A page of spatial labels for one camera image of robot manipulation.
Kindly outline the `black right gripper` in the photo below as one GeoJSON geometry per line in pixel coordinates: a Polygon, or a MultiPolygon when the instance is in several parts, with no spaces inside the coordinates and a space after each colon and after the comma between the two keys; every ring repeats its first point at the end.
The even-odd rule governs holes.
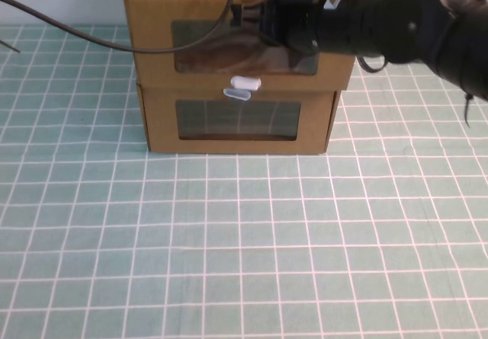
{"type": "Polygon", "coordinates": [[[316,26],[321,0],[263,0],[232,4],[232,27],[261,27],[262,36],[275,46],[297,53],[320,52],[316,26]]]}

